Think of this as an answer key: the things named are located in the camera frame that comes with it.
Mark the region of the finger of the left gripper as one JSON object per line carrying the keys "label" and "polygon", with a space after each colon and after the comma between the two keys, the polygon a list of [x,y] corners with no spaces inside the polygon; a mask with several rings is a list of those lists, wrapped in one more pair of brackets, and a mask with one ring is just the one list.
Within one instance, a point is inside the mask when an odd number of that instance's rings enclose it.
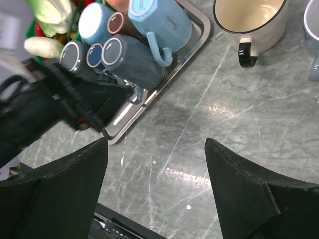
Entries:
{"label": "finger of the left gripper", "polygon": [[133,95],[134,88],[101,80],[81,78],[67,73],[74,95],[75,119],[67,124],[109,124],[122,105]]}

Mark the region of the cream mug black handle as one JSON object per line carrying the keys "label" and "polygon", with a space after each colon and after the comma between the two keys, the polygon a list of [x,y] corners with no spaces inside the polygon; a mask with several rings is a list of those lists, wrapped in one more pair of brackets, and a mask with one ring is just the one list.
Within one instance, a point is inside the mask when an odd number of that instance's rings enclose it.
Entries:
{"label": "cream mug black handle", "polygon": [[237,49],[242,68],[252,68],[260,53],[283,36],[288,18],[287,0],[216,0],[213,15],[230,44]]}

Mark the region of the dark grey mug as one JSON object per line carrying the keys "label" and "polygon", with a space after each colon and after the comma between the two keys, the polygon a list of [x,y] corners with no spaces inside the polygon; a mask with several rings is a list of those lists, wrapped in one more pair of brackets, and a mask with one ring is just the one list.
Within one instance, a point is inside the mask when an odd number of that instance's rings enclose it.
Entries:
{"label": "dark grey mug", "polygon": [[90,46],[81,41],[69,41],[63,48],[59,63],[68,71],[85,79],[98,79],[99,75],[87,64],[86,56]]}

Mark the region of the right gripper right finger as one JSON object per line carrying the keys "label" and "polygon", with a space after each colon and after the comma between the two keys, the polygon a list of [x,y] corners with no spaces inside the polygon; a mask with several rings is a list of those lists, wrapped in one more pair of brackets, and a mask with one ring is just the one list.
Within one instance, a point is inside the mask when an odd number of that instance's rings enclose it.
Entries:
{"label": "right gripper right finger", "polygon": [[205,155],[225,239],[318,238],[318,184],[266,169],[211,138]]}

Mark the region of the grey blue faceted mug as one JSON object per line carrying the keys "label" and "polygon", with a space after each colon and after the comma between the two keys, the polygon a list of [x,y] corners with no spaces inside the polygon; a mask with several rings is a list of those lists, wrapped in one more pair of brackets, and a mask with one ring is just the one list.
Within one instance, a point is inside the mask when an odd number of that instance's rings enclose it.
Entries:
{"label": "grey blue faceted mug", "polygon": [[143,98],[144,89],[157,87],[165,75],[165,68],[154,59],[149,47],[133,37],[114,35],[108,39],[101,53],[102,64],[115,77],[127,80],[137,89],[135,101],[139,104]]}

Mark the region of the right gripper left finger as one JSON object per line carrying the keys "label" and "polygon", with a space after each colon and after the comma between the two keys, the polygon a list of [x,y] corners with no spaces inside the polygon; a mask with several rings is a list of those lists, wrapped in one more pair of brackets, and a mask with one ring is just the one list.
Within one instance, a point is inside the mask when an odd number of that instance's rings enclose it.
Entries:
{"label": "right gripper left finger", "polygon": [[0,183],[3,239],[85,239],[108,164],[101,138]]}

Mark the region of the white mug blue text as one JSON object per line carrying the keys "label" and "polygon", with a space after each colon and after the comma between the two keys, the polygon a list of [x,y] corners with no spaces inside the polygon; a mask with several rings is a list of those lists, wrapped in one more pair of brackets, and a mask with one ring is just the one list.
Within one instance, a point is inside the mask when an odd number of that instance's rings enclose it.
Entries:
{"label": "white mug blue text", "polygon": [[319,0],[309,1],[303,16],[303,40],[307,52],[314,58],[308,80],[319,81]]}

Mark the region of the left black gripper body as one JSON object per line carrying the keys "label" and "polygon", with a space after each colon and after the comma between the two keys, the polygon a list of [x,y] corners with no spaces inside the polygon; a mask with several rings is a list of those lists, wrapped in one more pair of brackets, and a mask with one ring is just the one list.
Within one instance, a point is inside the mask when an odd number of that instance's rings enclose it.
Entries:
{"label": "left black gripper body", "polygon": [[0,101],[0,165],[4,167],[25,148],[63,121],[75,131],[92,128],[100,132],[98,104],[105,97],[105,84],[83,79],[56,60],[23,62],[30,78],[20,74],[4,80],[0,91],[16,89]]}

